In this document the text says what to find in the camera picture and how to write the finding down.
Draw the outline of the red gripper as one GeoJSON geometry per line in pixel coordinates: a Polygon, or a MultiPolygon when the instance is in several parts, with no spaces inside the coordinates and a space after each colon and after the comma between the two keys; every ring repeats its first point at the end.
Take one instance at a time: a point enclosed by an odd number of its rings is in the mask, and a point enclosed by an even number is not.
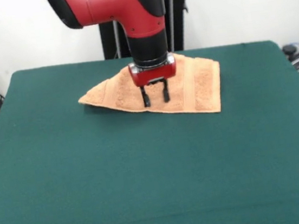
{"type": "Polygon", "coordinates": [[[128,65],[128,71],[133,80],[133,83],[140,87],[140,92],[143,98],[144,106],[150,107],[151,101],[147,92],[145,91],[144,86],[152,84],[157,81],[161,81],[163,83],[163,96],[164,102],[170,101],[170,95],[168,90],[168,82],[167,79],[174,77],[176,75],[176,59],[173,53],[168,52],[166,61],[162,64],[155,67],[147,67],[141,68],[136,66],[134,63],[130,63],[128,65]]]}

